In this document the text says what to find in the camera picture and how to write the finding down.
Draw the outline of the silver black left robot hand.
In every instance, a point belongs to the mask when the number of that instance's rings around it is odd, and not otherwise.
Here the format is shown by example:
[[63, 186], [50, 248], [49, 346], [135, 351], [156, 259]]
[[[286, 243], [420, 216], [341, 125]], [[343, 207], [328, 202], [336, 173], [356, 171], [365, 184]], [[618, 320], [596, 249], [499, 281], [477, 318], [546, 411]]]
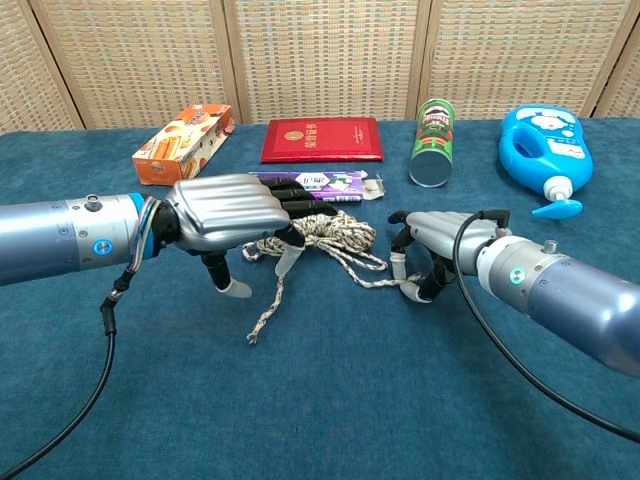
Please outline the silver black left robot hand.
[[180, 180], [154, 216], [154, 251], [174, 244], [201, 258], [218, 292], [249, 298], [251, 288], [231, 276], [226, 252], [275, 237], [285, 242], [285, 254], [276, 265], [276, 272], [284, 274], [305, 247], [293, 221], [318, 214], [332, 217], [337, 210], [291, 178], [225, 174]]

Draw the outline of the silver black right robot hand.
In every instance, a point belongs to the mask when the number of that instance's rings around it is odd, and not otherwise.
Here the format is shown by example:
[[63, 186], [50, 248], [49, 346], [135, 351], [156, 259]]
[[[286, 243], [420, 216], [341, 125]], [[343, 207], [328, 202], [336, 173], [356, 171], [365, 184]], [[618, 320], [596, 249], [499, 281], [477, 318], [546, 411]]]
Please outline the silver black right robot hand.
[[[390, 260], [393, 277], [401, 282], [400, 290], [407, 298], [417, 303], [430, 303], [446, 285], [456, 279], [453, 264], [454, 240], [469, 216], [468, 213], [453, 211], [399, 210], [388, 217], [389, 223], [404, 225], [403, 230], [392, 240]], [[494, 220], [479, 219], [472, 222], [465, 230], [460, 244], [461, 272], [475, 276], [481, 250], [510, 233], [510, 229], [498, 226]], [[431, 272], [421, 281], [411, 280], [406, 273], [405, 249], [413, 242], [423, 245], [433, 261]]]

